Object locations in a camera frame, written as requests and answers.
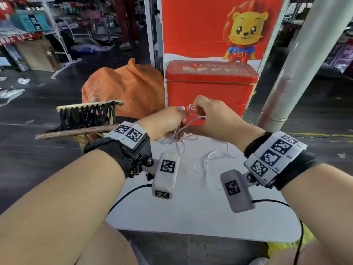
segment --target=maroon trousers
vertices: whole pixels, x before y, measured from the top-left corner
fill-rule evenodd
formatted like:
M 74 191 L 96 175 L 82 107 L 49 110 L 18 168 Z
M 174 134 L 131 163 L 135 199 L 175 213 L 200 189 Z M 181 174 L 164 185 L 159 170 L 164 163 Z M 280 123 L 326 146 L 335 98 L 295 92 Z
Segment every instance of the maroon trousers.
M 117 13 L 117 20 L 119 21 L 122 43 L 129 41 L 129 30 L 127 28 L 127 19 L 129 21 L 131 36 L 133 40 L 140 40 L 140 33 L 138 32 L 135 20 L 135 2 L 134 0 L 114 0 L 115 12 Z

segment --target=person's right hand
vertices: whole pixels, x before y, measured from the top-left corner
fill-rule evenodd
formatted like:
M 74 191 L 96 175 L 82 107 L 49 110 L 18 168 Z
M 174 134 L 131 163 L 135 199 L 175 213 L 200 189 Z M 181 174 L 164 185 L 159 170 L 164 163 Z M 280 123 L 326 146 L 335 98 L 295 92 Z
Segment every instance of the person's right hand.
M 265 132 L 257 126 L 246 123 L 223 101 L 200 95 L 195 99 L 193 108 L 196 114 L 206 116 L 205 124 L 188 126 L 185 129 L 186 133 L 230 142 L 244 151 L 249 143 Z

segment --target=cartoon lion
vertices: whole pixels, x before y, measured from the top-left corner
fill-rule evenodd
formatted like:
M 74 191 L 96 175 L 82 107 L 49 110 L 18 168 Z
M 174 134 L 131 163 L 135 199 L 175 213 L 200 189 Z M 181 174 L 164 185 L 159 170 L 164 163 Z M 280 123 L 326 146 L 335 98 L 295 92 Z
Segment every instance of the cartoon lion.
M 228 62 L 256 60 L 254 45 L 267 36 L 270 30 L 269 10 L 252 0 L 233 7 L 227 15 L 223 39 L 231 47 L 222 59 Z

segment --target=person's left hand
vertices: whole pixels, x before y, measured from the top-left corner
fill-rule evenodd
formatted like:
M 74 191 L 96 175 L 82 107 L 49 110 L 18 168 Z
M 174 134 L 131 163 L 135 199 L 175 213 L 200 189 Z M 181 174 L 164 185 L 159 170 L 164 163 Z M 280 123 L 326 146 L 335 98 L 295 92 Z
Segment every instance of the person's left hand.
M 136 124 L 146 129 L 151 141 L 158 141 L 182 124 L 188 116 L 188 111 L 182 111 L 177 107 L 168 107 L 138 120 Z

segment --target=hand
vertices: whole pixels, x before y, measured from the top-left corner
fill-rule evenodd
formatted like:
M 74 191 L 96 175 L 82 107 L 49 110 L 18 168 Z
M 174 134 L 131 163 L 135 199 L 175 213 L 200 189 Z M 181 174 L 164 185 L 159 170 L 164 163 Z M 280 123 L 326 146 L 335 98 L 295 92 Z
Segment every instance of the hand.
M 151 141 L 158 141 L 182 124 L 188 116 L 188 111 L 182 111 L 177 107 L 168 107 L 142 118 L 136 123 L 146 129 Z
M 197 96 L 193 108 L 196 114 L 206 116 L 205 124 L 188 126 L 184 129 L 186 133 L 230 142 L 241 151 L 265 133 L 263 129 L 246 123 L 223 101 Z

